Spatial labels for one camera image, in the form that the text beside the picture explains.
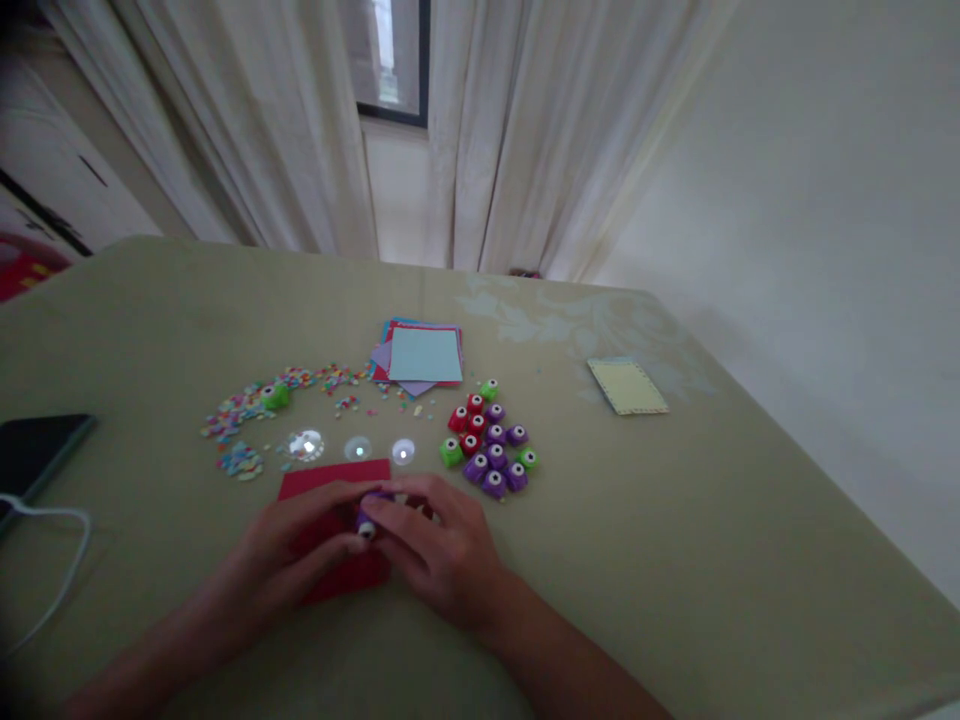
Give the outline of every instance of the notepad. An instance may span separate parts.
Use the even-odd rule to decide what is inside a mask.
[[[396,328],[389,374],[394,381],[462,381],[456,331]]]
[[[660,391],[633,358],[592,358],[587,365],[618,415],[670,412]]]

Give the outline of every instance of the red paper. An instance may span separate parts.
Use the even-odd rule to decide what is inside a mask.
[[[390,325],[387,327],[387,334],[383,338],[383,342],[391,342],[393,340],[393,331],[398,327],[400,328],[409,328],[411,330],[441,330],[449,332],[450,328],[448,327],[424,327],[423,325],[418,325],[414,322],[407,322],[404,320],[391,320]],[[460,354],[460,367],[463,368],[463,331],[460,328],[457,328],[457,352]],[[387,369],[382,365],[377,365],[377,369],[373,371],[373,381],[374,382],[392,382],[390,376],[387,374]],[[448,380],[444,382],[434,383],[437,387],[455,387],[460,384],[456,380]]]
[[[298,470],[283,476],[277,500],[300,495],[308,490],[326,485],[334,480],[364,482],[366,480],[389,480],[390,461],[345,463],[327,467]],[[290,548],[303,556],[315,547],[342,532],[353,532],[357,519],[356,508],[338,508],[317,518],[291,544]],[[324,575],[320,582],[303,599],[302,605],[321,602],[338,595],[382,585],[390,578],[390,563],[376,550],[350,557]]]

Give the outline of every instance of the charging cable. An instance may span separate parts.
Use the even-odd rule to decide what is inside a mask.
[[[41,617],[40,620],[37,621],[37,624],[33,626],[33,629],[20,638],[20,640],[12,648],[7,650],[7,657],[11,657],[14,653],[20,650],[20,648],[33,640],[34,636],[40,632],[40,629],[46,625],[47,621],[53,617],[55,612],[57,612],[57,610],[60,608],[60,605],[63,603],[63,599],[67,596],[67,593],[70,592],[70,587],[73,585],[73,580],[77,576],[77,570],[80,569],[80,563],[83,561],[83,556],[87,554],[87,547],[90,545],[90,535],[93,532],[93,522],[90,520],[90,515],[88,515],[85,510],[80,510],[79,508],[32,508],[29,505],[25,505],[23,500],[17,496],[6,495],[4,493],[0,493],[0,502],[9,503],[14,511],[20,513],[21,515],[69,515],[77,518],[83,523],[83,538],[80,540],[80,547],[77,548],[77,554],[73,558],[73,563],[67,570],[66,575],[63,576],[63,585],[60,587],[60,593],[57,595],[50,607],[47,608],[47,611],[43,614],[43,617]]]

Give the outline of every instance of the yellow paper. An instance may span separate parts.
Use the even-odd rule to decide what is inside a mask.
[[[587,365],[618,415],[670,412],[660,391],[633,358],[593,358]]]

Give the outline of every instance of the smartphone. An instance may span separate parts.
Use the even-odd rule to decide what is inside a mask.
[[[25,501],[39,493],[93,427],[92,415],[10,420],[0,425],[0,493]],[[0,532],[16,515],[0,502]]]

